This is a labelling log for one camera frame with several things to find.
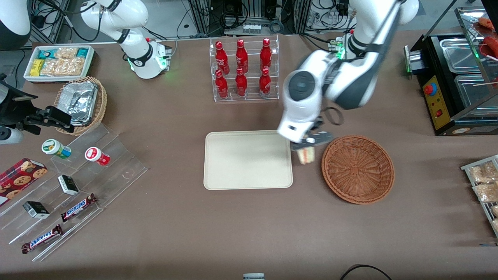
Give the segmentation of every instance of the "cookie box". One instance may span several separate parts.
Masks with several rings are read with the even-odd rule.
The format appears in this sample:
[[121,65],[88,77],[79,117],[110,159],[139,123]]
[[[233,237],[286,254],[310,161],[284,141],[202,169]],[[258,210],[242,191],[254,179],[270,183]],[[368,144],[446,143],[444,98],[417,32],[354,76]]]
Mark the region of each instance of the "cookie box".
[[45,165],[29,158],[23,158],[0,174],[0,206],[13,199],[47,172]]
[[[79,49],[88,49],[88,52],[85,56],[85,63],[83,64],[83,70],[79,76],[31,76],[31,68],[35,60],[39,58],[39,55],[43,51],[57,49],[59,47],[71,47],[71,48],[79,48]],[[24,72],[24,78],[26,81],[31,83],[64,83],[68,81],[73,81],[76,79],[84,78],[87,76],[88,71],[90,69],[90,65],[92,64],[92,59],[94,55],[94,49],[89,45],[52,45],[52,46],[39,46],[33,49],[33,54],[29,59],[28,65]]]

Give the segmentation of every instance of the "small black box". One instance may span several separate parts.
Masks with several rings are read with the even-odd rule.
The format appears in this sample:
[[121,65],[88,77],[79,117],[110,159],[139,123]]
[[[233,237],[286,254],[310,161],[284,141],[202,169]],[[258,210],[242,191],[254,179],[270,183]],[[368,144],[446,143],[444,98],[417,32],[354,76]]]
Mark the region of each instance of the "small black box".
[[78,190],[78,187],[76,186],[73,178],[66,175],[61,175],[57,179],[59,180],[59,185],[61,185],[62,191],[64,193],[67,193],[69,195],[77,195],[80,191]]
[[45,219],[50,215],[41,202],[26,201],[22,206],[32,218]]

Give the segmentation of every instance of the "wicker basket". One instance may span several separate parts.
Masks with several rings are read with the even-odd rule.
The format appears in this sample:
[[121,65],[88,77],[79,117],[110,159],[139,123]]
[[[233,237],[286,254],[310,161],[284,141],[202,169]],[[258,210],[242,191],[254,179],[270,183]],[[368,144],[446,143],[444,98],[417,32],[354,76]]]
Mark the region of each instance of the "wicker basket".
[[[104,114],[106,113],[106,105],[107,105],[106,89],[102,86],[102,84],[97,79],[95,79],[94,77],[89,77],[89,76],[87,76],[85,78],[71,81],[68,84],[82,83],[82,82],[93,82],[93,83],[97,84],[97,86],[99,87],[99,91],[97,92],[97,100],[95,101],[95,108],[94,108],[94,113],[92,116],[92,122],[88,126],[85,126],[85,127],[74,127],[73,133],[69,133],[63,129],[56,128],[56,130],[60,133],[79,136],[79,135],[83,134],[83,132],[89,130],[91,127],[100,124],[100,122],[104,118]],[[59,94],[57,95],[57,97],[55,98],[54,106],[57,106],[57,103],[59,103],[59,98],[61,96],[61,92],[62,92],[62,88],[59,91]]]
[[383,199],[394,184],[391,158],[363,136],[344,136],[330,143],[322,157],[322,173],[339,197],[356,204]]

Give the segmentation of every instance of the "red button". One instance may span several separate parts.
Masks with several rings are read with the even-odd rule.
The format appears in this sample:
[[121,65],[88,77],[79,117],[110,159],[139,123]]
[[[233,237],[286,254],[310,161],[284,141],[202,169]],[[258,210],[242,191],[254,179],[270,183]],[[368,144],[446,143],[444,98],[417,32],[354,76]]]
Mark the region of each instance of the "red button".
[[431,85],[427,85],[424,88],[424,93],[430,95],[434,91],[434,88]]

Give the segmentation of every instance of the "red coca-cola bottle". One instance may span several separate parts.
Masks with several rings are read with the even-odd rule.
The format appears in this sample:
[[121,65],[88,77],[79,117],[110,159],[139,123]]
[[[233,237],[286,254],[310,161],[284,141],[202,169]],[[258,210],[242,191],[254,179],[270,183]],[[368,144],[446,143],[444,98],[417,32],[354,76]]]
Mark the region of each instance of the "red coca-cola bottle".
[[259,78],[259,95],[263,98],[267,98],[270,95],[271,78],[268,75],[270,70],[268,67],[264,67],[262,73],[263,75]]
[[244,40],[237,40],[237,52],[235,53],[237,59],[237,67],[241,67],[244,73],[249,71],[248,51],[244,47]]
[[216,64],[218,65],[218,69],[223,71],[223,74],[228,75],[230,73],[230,67],[228,66],[228,56],[225,50],[223,49],[223,44],[218,41],[215,44],[216,46]]
[[244,71],[241,67],[237,68],[237,77],[235,78],[235,83],[237,84],[237,94],[240,97],[246,97],[248,91],[248,80],[244,75]]
[[227,99],[228,98],[228,84],[226,79],[223,77],[223,73],[221,72],[220,69],[216,69],[216,90],[218,91],[218,95],[220,96],[221,99]]
[[268,69],[271,66],[271,49],[270,49],[270,39],[265,38],[263,39],[263,48],[261,49],[261,53],[259,53],[259,59],[261,60],[261,71],[265,67],[268,67]]

